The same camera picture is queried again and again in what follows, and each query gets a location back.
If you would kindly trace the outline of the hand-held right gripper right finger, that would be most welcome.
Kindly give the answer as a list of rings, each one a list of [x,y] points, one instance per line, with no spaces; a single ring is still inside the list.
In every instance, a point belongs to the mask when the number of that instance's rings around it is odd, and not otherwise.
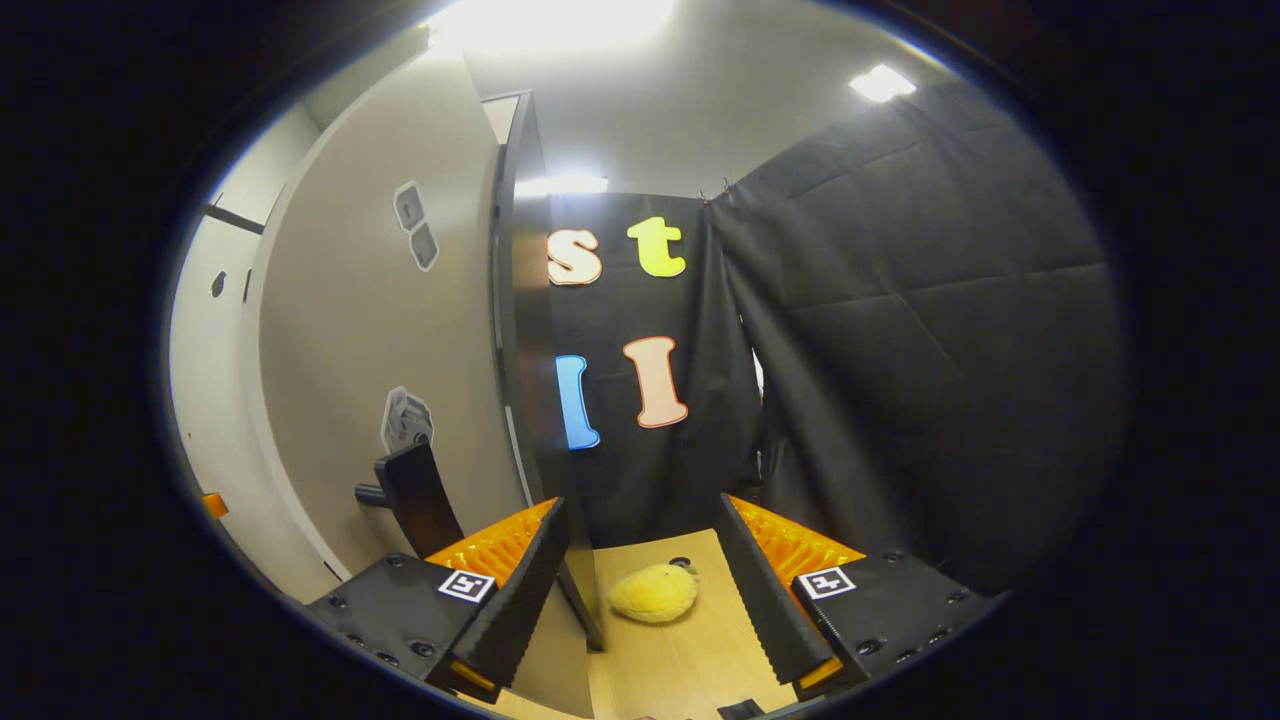
[[[716,536],[777,680],[800,701],[919,664],[1000,603],[905,551],[863,553],[731,495]]]

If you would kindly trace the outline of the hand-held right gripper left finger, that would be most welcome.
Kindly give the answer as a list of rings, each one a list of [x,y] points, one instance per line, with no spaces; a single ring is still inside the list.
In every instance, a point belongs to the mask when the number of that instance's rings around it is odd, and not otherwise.
[[[563,498],[549,498],[426,559],[389,553],[306,616],[393,671],[494,701],[512,685],[570,546]]]

